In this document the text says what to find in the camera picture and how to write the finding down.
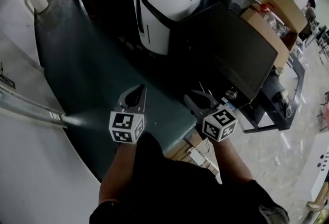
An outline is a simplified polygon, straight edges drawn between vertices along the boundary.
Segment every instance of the cardboard box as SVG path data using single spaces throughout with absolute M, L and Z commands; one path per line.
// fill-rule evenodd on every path
M 289 42 L 285 45 L 280 37 L 275 33 L 270 25 L 253 9 L 249 8 L 241 17 L 247 21 L 260 35 L 268 41 L 270 45 L 278 52 L 278 56 L 274 62 L 275 67 L 282 67 L 288 60 L 300 31 L 307 24 L 307 20 L 301 10 L 298 8 L 294 0 L 261 0 L 262 3 L 274 6 L 270 9 L 285 23 L 291 30 Z

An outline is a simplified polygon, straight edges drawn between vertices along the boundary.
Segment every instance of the black sleeve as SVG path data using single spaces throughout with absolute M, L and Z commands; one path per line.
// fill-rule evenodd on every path
M 127 212 L 127 207 L 122 204 L 107 201 L 101 203 L 89 218 L 89 224 L 103 224 L 122 220 Z
M 245 214 L 255 223 L 289 223 L 288 213 L 255 180 L 242 185 L 239 193 L 247 204 Z

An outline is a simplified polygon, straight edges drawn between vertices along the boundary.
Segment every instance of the person's hand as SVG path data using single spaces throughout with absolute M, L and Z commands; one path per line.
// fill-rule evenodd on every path
M 212 139 L 211 137 L 208 137 L 209 141 L 212 143 L 213 146 L 226 146 L 228 143 L 230 143 L 231 141 L 229 140 L 229 138 L 225 138 L 224 140 L 217 142 L 214 139 Z
M 111 167 L 107 171 L 99 192 L 99 203 L 119 202 L 131 182 L 137 144 L 123 143 L 118 146 Z

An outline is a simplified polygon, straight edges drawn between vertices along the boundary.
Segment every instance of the gray floor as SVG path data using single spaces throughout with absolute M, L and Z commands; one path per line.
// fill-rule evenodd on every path
M 302 90 L 304 100 L 301 100 L 289 130 L 244 134 L 242 129 L 252 127 L 238 114 L 240 126 L 231 137 L 237 152 L 250 168 L 254 178 L 276 203 L 288 211 L 290 223 L 301 223 L 305 216 L 306 201 L 295 198 L 293 187 L 306 163 L 315 134 L 325 127 L 322 118 L 316 117 L 322 112 L 320 103 L 324 102 L 324 93 L 329 90 L 327 66 L 322 64 L 319 51 L 320 48 L 313 42 L 303 56 L 303 66 L 306 70 Z M 265 115 L 261 125 L 270 124 L 271 120 Z M 282 133 L 290 149 L 283 140 Z M 199 150 L 207 153 L 206 145 L 200 145 Z M 210 154 L 212 155 L 208 155 L 208 159 L 214 161 L 214 153 Z M 280 165 L 276 163 L 275 156 L 280 159 Z

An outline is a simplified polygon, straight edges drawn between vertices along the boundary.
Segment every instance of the desk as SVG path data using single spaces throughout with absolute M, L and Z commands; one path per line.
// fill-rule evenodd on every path
M 127 59 L 114 39 L 89 19 L 79 0 L 55 0 L 36 26 L 35 39 L 47 81 L 67 116 L 76 121 L 68 125 L 67 135 L 99 179 L 117 145 L 108 131 L 109 115 L 127 89 L 147 87 L 146 129 L 164 152 L 195 127 L 196 118 L 165 90 L 157 71 L 137 58 Z
M 263 88 L 261 89 L 257 97 L 254 99 L 254 101 L 251 104 L 246 105 L 240 109 L 241 113 L 254 127 L 254 129 L 245 130 L 244 133 L 257 133 L 273 129 L 278 129 L 279 131 L 282 131 L 287 130 L 291 127 L 300 102 L 305 69 L 298 61 L 296 56 L 293 54 L 290 54 L 288 64 L 293 68 L 293 70 L 299 77 L 296 94 L 294 100 L 291 102 L 293 114 L 289 118 L 287 118 L 285 115 L 283 104 L 276 100 L 277 94 L 281 92 L 284 88 L 279 82 L 279 76 L 275 74 L 275 71 L 273 69 L 270 72 L 266 82 L 264 83 Z M 265 112 L 267 112 L 274 125 L 259 127 L 258 124 Z

